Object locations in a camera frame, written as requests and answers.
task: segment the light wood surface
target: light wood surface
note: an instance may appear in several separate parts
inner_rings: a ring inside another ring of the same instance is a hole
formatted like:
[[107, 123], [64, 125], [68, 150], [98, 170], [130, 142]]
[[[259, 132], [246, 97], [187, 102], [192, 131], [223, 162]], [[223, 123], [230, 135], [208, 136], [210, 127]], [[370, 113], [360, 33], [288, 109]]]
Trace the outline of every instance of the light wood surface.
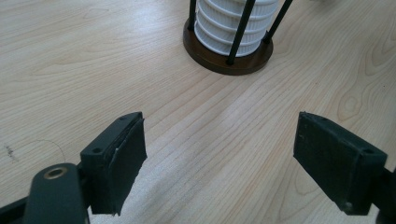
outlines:
[[187, 0], [0, 2], [0, 206], [142, 111], [148, 159], [121, 216], [92, 223], [375, 223], [374, 206], [340, 212], [292, 148], [307, 111], [394, 169], [396, 1], [295, 0], [269, 63], [243, 77], [190, 58], [188, 11]]

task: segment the cylindrical object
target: cylindrical object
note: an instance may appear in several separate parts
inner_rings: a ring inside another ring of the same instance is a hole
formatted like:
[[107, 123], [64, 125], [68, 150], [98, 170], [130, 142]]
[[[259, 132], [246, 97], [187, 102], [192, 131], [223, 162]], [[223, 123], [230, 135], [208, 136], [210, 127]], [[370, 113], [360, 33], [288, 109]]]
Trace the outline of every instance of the cylindrical object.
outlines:
[[[229, 56], [246, 0], [199, 0], [194, 32], [217, 54]], [[277, 0], [256, 0], [236, 57], [254, 52], [276, 12]]]

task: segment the black rod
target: black rod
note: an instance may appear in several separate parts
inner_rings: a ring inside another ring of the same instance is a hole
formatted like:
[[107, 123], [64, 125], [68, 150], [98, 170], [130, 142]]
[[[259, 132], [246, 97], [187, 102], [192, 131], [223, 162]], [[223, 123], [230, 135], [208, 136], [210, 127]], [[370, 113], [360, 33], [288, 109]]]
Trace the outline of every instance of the black rod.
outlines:
[[396, 169], [391, 173], [384, 168], [381, 176], [372, 182], [373, 204], [382, 215], [396, 223]]
[[22, 223], [27, 197], [0, 208], [0, 223]]
[[227, 64], [232, 65], [235, 59], [236, 52], [241, 44], [242, 37], [244, 35], [245, 29], [248, 25], [248, 19], [250, 18], [251, 10], [253, 10], [254, 3], [256, 0], [247, 0], [244, 7], [244, 12], [242, 13], [241, 21], [239, 22], [238, 29], [236, 30], [235, 38], [233, 39], [233, 45], [231, 46], [230, 55], [228, 55]]
[[275, 19], [273, 25], [271, 26], [270, 31], [267, 32], [265, 34], [265, 37], [262, 39], [262, 41], [264, 41], [265, 44], [269, 44], [271, 42], [271, 39], [272, 39], [273, 35], [275, 34], [277, 27], [279, 26], [283, 17], [286, 15], [286, 12], [288, 11], [289, 6], [291, 5], [292, 1], [293, 0], [286, 0], [285, 3], [283, 4], [282, 8], [279, 11], [279, 14], [277, 14], [276, 19]]
[[187, 27], [187, 29], [191, 31], [194, 30], [196, 5], [197, 5], [197, 0], [190, 0], [189, 27]]

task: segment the black metal bar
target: black metal bar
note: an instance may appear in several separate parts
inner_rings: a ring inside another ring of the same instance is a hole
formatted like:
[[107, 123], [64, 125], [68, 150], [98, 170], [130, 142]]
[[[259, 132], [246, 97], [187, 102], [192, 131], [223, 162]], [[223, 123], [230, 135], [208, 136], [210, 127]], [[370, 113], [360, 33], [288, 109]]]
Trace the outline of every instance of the black metal bar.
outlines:
[[276, 16], [273, 25], [271, 26], [270, 31], [267, 32], [265, 34], [265, 37], [262, 39], [262, 41], [264, 41], [265, 44], [269, 44], [271, 42], [271, 39], [274, 36], [277, 27], [282, 22], [283, 17], [286, 15], [286, 12], [288, 11], [292, 1], [293, 0], [286, 0], [285, 3], [283, 4], [282, 8], [280, 9], [279, 13]]
[[189, 27], [187, 29], [189, 29], [191, 31], [194, 30], [196, 5], [197, 5], [197, 0], [190, 0]]
[[22, 198], [0, 208], [0, 223], [22, 223], [26, 201], [27, 198]]
[[373, 204], [382, 215], [396, 222], [396, 173], [383, 169], [380, 177], [373, 180]]
[[382, 175], [386, 153], [329, 119], [301, 112], [294, 158], [341, 211], [367, 216], [371, 183]]
[[84, 196], [93, 214], [120, 214], [147, 157], [143, 123], [141, 112], [124, 115], [81, 151], [80, 172], [89, 186]]
[[238, 29], [236, 30], [235, 38], [233, 39], [233, 45], [231, 46], [230, 54], [228, 55], [227, 64], [232, 65], [235, 59], [236, 52], [241, 44], [242, 37], [244, 35], [245, 29], [248, 25], [248, 19], [250, 18], [251, 10], [254, 7], [256, 0], [247, 0], [244, 7], [244, 12], [242, 13], [241, 21], [239, 22]]

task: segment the round wooden base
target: round wooden base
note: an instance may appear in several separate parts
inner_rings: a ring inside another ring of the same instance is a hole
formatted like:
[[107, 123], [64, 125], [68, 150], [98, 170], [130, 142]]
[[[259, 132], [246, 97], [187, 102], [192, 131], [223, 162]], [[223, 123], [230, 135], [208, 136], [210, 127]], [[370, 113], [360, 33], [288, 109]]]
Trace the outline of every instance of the round wooden base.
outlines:
[[235, 58], [233, 65], [228, 65], [226, 63], [227, 56], [219, 55], [207, 49], [199, 42], [194, 31], [187, 29], [188, 26], [189, 20], [184, 24], [184, 48], [198, 64], [213, 72], [230, 76], [241, 76], [256, 72], [265, 66], [274, 50], [272, 40], [269, 44], [261, 42], [256, 51], [247, 56]]

